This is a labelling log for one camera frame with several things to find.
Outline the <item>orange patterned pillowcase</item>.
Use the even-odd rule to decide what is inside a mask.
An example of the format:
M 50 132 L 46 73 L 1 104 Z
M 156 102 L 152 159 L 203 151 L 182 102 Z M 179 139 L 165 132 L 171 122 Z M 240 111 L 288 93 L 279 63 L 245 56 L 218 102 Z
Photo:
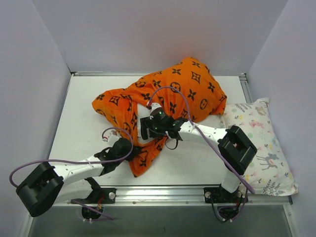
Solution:
M 129 162 L 135 177 L 145 173 L 161 152 L 166 138 L 142 142 L 137 125 L 141 106 L 148 101 L 159 103 L 174 119 L 200 122 L 209 115 L 222 115 L 227 96 L 208 67 L 196 58 L 185 58 L 162 71 L 145 75 L 127 88 L 112 89 L 98 95 L 93 109 L 114 127 L 122 128 L 124 138 L 132 137 L 141 153 Z

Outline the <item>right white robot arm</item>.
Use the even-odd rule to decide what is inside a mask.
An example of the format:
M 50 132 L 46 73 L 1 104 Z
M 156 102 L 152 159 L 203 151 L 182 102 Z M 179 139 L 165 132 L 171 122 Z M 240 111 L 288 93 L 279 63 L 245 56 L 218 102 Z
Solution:
M 219 189 L 221 200 L 233 200 L 241 184 L 248 192 L 255 194 L 254 188 L 243 176 L 257 154 L 257 148 L 240 127 L 210 127 L 186 118 L 174 119 L 163 110 L 156 109 L 137 120 L 137 129 L 138 136 L 144 141 L 167 137 L 209 146 L 226 167 L 226 174 Z

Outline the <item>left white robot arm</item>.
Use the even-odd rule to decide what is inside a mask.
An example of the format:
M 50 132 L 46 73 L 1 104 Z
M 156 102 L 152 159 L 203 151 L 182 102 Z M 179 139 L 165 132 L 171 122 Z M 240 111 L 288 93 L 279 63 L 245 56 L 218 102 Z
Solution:
M 62 195 L 62 188 L 69 186 L 71 194 L 82 192 L 82 200 L 96 202 L 101 188 L 94 177 L 108 174 L 124 160 L 133 160 L 141 151 L 125 138 L 115 138 L 111 146 L 83 161 L 56 160 L 37 161 L 38 166 L 17 186 L 16 193 L 32 217 L 38 217 L 48 211 L 55 202 L 70 200 Z M 81 186 L 90 184 L 82 191 Z

